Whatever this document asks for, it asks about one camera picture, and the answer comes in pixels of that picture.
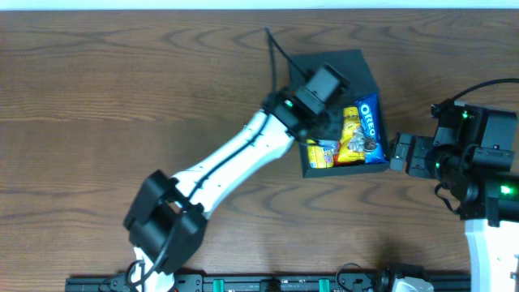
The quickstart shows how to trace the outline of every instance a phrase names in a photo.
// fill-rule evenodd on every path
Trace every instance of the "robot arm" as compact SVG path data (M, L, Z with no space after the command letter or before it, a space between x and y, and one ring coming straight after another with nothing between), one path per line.
M204 186L197 190L191 198L191 204L203 207L203 216L209 219L212 212L225 197L250 177L261 166L282 157L294 142L294 137L276 117L268 116L263 110L257 112L252 120L233 139L216 150L211 156L193 165L191 168L175 174L177 190L188 197L197 183L204 178ZM227 157L231 157L224 165L216 167ZM144 266L135 268L131 281L137 282L148 272L153 262L140 247L135 247L137 260L143 260ZM169 291L174 284L174 275L154 272L144 283L145 291Z
M124 221L138 259L135 270L131 266L127 273L127 285L139 291L169 290L173 272L201 245L216 207L261 166L282 157L295 140L322 135L328 128L324 117L347 88L344 78L323 65L295 92L269 95L249 124L205 160L171 178L160 170L150 175Z

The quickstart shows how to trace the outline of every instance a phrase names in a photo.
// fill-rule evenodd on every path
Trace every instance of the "black box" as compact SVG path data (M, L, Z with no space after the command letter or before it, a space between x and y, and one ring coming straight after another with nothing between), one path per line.
M304 54L291 56L295 63L297 63L304 71L316 71L325 63L329 64L335 70L339 71L349 82L353 95L349 97L342 97L341 103L345 105L354 105L354 101L362 98L368 94L377 93L379 96L378 111L379 111L379 129L380 129L380 144L384 150L386 160L391 157L388 133L384 121L384 115L380 106L379 88L370 73L366 61L360 49L351 49L338 52L325 52L317 54ZM290 87L297 88L303 85L305 79L297 70L291 65L290 68ZM389 162L369 165L351 165L351 166L334 166L327 169L313 169L309 165L307 146L299 145L299 154L301 156L302 176L304 178L321 178L332 175L345 174L368 174L385 171L389 168Z

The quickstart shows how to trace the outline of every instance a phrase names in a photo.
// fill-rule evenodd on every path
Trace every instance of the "wood grain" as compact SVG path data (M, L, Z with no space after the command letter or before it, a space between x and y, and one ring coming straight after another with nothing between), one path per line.
M518 11L3 12L0 290L57 291L70 275L125 268L122 219L142 180L206 157L268 92L264 26L293 54L362 49L391 136L432 135L431 103L519 75ZM287 84L280 58L277 68ZM467 99L519 110L517 90ZM470 268L463 223L434 182L392 171L302 179L299 165L293 148L245 182L187 266Z

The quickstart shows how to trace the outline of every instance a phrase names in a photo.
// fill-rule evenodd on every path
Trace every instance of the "blue package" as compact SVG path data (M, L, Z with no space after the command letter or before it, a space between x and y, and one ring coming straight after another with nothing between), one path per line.
M364 152L366 164L387 163L384 150L380 144L378 96L376 93L355 101L360 115L360 123L364 132Z

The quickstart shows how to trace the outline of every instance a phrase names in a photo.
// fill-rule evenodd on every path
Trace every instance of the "yellow snack package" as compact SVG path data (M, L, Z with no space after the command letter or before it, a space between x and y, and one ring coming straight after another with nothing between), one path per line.
M314 140L307 140L308 162L311 168L329 168L333 167L333 151L332 149L322 148L315 144Z
M364 154L364 134L358 109L350 106L344 109L344 126L342 127L341 149L335 156L336 165L363 163Z

